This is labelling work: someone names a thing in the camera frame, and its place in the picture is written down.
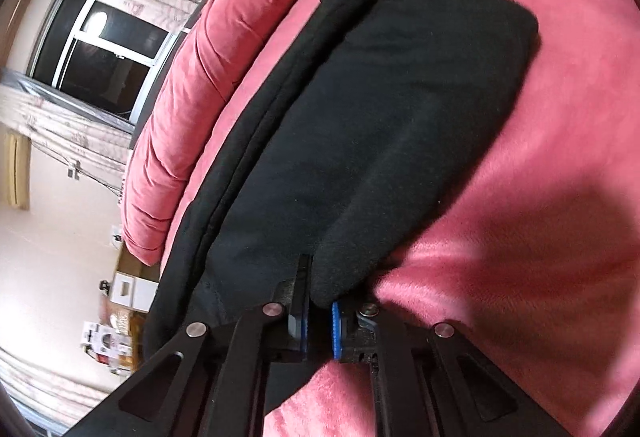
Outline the window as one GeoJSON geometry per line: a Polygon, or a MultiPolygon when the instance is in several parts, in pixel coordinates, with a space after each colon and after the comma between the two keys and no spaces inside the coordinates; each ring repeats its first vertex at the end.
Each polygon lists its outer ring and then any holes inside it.
{"type": "Polygon", "coordinates": [[[178,38],[97,0],[55,0],[28,75],[134,125],[178,38]]]}

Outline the white cardboard box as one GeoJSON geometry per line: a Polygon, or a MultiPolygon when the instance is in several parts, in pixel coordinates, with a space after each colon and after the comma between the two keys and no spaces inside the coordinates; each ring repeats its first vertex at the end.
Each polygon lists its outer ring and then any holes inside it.
{"type": "Polygon", "coordinates": [[[110,301],[112,304],[136,313],[148,313],[154,301],[157,287],[156,281],[116,271],[111,282],[110,301]]]}

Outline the pink folded duvet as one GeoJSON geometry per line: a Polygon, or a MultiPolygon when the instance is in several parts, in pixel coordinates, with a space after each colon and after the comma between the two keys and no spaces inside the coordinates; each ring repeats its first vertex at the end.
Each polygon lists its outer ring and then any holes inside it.
{"type": "Polygon", "coordinates": [[[154,266],[216,120],[296,0],[208,0],[170,64],[132,149],[122,236],[154,266]]]}

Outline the black pants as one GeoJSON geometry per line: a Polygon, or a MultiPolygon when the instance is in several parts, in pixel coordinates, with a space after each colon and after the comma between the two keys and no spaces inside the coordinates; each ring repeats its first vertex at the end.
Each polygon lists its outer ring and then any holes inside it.
{"type": "Polygon", "coordinates": [[[513,0],[320,0],[183,215],[144,352],[269,301],[303,256],[318,306],[367,279],[494,141],[537,37],[513,0]]]}

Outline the pink bed sheet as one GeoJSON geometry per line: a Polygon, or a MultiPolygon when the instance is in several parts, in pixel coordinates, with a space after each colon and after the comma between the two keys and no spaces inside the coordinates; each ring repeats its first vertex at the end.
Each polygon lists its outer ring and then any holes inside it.
{"type": "MultiPolygon", "coordinates": [[[[461,194],[376,290],[448,315],[576,436],[597,436],[639,375],[639,11],[517,0],[541,47],[515,111],[461,194]]],[[[181,200],[318,0],[298,0],[247,65],[181,200]]]]}

